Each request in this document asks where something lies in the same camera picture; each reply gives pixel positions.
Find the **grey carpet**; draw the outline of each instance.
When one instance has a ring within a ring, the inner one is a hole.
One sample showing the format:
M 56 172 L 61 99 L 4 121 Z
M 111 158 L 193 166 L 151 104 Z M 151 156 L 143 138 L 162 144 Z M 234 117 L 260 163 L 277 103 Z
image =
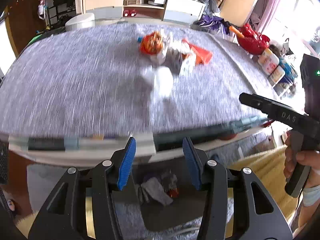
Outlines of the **grey carpet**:
M 175 78 L 170 98 L 154 103 L 139 75 L 151 62 L 139 53 L 137 38 L 160 28 L 212 51 L 213 59 Z M 99 26 L 43 39 L 23 52 L 0 89 L 0 131 L 82 137 L 204 127 L 259 114 L 240 104 L 242 92 L 276 96 L 236 44 L 186 28 Z

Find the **curtain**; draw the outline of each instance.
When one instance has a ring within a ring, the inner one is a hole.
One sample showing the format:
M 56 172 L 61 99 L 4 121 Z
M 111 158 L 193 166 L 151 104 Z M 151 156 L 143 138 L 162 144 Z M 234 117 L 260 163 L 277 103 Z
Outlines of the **curtain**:
M 262 17 L 260 18 L 260 23 L 256 31 L 263 32 L 265 28 L 271 22 L 273 16 L 275 15 L 276 9 L 278 8 L 280 0 L 267 0 L 266 8 L 263 11 Z

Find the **glass panel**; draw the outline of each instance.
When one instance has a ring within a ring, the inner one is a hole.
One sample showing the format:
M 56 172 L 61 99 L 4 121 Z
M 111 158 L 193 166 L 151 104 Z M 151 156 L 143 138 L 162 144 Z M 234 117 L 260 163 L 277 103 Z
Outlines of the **glass panel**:
M 292 13 L 297 0 L 281 0 L 275 18 L 287 25 L 292 20 Z
M 298 0 L 290 28 L 301 38 L 310 41 L 320 25 L 320 14 L 310 0 Z

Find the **red toy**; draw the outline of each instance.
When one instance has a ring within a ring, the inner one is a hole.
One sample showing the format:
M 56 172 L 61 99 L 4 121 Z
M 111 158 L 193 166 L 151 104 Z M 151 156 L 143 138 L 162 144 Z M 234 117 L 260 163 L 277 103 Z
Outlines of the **red toy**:
M 254 31 L 250 24 L 246 23 L 243 25 L 240 31 L 244 35 L 244 38 L 237 36 L 238 43 L 250 54 L 261 55 L 266 48 L 269 48 L 269 37 Z
M 129 14 L 130 14 L 130 11 L 129 11 L 129 10 L 124 10 L 124 11 L 123 11 L 123 16 L 124 16 L 124 17 L 128 17 Z
M 130 16 L 135 17 L 137 15 L 137 12 L 135 9 L 130 10 Z

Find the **orange toy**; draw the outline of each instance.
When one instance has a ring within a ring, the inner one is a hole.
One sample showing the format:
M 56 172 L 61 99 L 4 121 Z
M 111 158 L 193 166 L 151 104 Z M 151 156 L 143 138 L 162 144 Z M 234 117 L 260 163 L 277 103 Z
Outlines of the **orange toy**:
M 237 37 L 244 39 L 244 35 L 238 31 L 235 27 L 233 27 L 232 25 L 229 27 L 229 30 L 233 33 L 235 33 L 237 35 Z
M 190 47 L 190 49 L 192 49 L 194 51 L 194 53 L 196 54 L 197 58 L 196 58 L 196 65 L 198 64 L 207 64 L 211 58 L 212 58 L 212 52 L 200 48 L 194 44 L 191 44 L 187 39 L 183 39 L 183 42 L 187 43 Z
M 158 54 L 162 49 L 163 37 L 160 32 L 153 32 L 143 37 L 140 51 L 145 54 Z

